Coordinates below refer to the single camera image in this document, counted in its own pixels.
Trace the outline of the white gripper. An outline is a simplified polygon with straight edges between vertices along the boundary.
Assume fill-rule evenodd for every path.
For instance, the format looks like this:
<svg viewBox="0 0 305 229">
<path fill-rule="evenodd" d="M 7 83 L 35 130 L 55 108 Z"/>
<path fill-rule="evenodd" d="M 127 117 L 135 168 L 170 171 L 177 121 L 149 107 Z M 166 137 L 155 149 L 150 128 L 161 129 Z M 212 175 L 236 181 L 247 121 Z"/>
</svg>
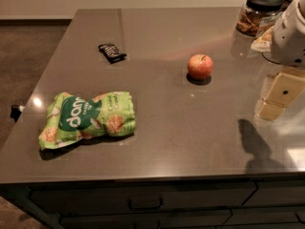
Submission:
<svg viewBox="0 0 305 229">
<path fill-rule="evenodd" d="M 305 0 L 294 0 L 274 24 L 272 59 L 282 65 L 305 67 Z M 254 113 L 273 121 L 305 90 L 305 71 L 286 67 L 263 81 Z"/>
</svg>

